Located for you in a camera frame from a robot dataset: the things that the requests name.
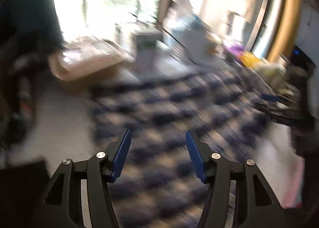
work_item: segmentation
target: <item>white wall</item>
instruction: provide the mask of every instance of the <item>white wall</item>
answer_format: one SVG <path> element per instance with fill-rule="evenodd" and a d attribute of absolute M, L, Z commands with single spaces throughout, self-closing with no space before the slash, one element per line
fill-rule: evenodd
<path fill-rule="evenodd" d="M 312 59 L 317 66 L 309 81 L 309 106 L 311 113 L 318 117 L 319 113 L 319 13 L 313 7 L 313 0 L 303 0 L 301 18 L 296 38 L 296 45 Z"/>

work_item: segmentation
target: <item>carpet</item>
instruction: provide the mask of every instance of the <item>carpet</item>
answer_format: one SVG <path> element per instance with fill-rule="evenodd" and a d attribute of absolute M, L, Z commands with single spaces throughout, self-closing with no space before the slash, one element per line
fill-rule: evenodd
<path fill-rule="evenodd" d="M 253 104 L 269 92 L 245 68 L 94 87 L 90 107 L 98 147 L 104 150 L 123 129 L 132 132 L 122 175 L 109 185 L 120 226 L 197 227 L 207 186 L 194 173 L 185 132 L 193 129 L 229 160 L 253 159 L 267 123 Z M 230 209 L 234 189 L 232 184 Z"/>

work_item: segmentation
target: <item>metal pivot screw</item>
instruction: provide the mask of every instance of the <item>metal pivot screw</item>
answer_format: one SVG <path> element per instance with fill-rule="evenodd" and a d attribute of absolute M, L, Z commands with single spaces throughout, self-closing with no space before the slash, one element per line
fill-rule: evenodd
<path fill-rule="evenodd" d="M 213 153 L 212 154 L 212 158 L 215 159 L 215 160 L 218 160 L 221 158 L 221 155 L 219 153 Z"/>
<path fill-rule="evenodd" d="M 249 166 L 254 166 L 255 165 L 255 162 L 253 161 L 253 160 L 246 160 L 246 163 L 247 163 L 247 165 L 249 165 Z"/>
<path fill-rule="evenodd" d="M 100 151 L 96 154 L 96 156 L 101 159 L 101 158 L 104 158 L 105 157 L 105 153 L 103 151 Z"/>
<path fill-rule="evenodd" d="M 64 159 L 62 161 L 63 165 L 69 165 L 71 163 L 71 160 L 70 159 Z"/>

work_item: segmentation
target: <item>clutter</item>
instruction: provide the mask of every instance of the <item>clutter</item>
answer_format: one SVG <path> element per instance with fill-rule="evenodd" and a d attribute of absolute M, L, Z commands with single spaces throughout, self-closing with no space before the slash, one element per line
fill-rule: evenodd
<path fill-rule="evenodd" d="M 109 40 L 81 37 L 67 44 L 65 50 L 49 56 L 51 72 L 68 92 L 76 92 L 107 77 L 115 76 L 120 63 L 133 58 Z"/>
<path fill-rule="evenodd" d="M 210 42 L 210 45 L 207 48 L 207 54 L 214 55 L 220 54 L 223 51 L 223 42 L 218 35 L 213 33 L 208 33 L 207 39 Z"/>
<path fill-rule="evenodd" d="M 242 55 L 240 56 L 240 60 L 248 68 L 253 68 L 254 65 L 256 65 L 257 63 L 261 61 L 254 54 L 248 51 L 242 52 Z"/>
<path fill-rule="evenodd" d="M 274 92 L 286 86 L 286 69 L 282 65 L 255 58 L 256 60 L 253 60 L 251 66 Z"/>
<path fill-rule="evenodd" d="M 121 46 L 134 58 L 139 50 L 144 48 L 154 49 L 157 40 L 163 41 L 162 32 L 154 25 L 142 22 L 121 24 Z"/>
<path fill-rule="evenodd" d="M 239 58 L 244 52 L 244 47 L 239 43 L 232 43 L 229 46 L 226 46 L 226 50 Z"/>
<path fill-rule="evenodd" d="M 193 13 L 189 0 L 172 1 L 174 4 L 163 21 L 164 43 L 172 49 L 173 57 L 203 63 L 211 44 L 207 26 Z"/>

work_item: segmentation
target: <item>blue gripper pad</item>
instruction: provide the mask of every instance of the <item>blue gripper pad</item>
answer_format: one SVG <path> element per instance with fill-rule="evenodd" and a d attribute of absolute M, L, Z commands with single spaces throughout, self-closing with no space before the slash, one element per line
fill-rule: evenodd
<path fill-rule="evenodd" d="M 114 150 L 109 154 L 108 159 L 112 161 L 112 178 L 114 182 L 121 175 L 124 162 L 131 145 L 131 131 L 127 130 L 122 137 L 114 142 Z"/>
<path fill-rule="evenodd" d="M 202 183 L 205 183 L 206 175 L 204 171 L 204 159 L 198 149 L 198 146 L 192 137 L 190 131 L 186 132 L 186 146 L 192 160 L 196 176 L 201 180 Z"/>

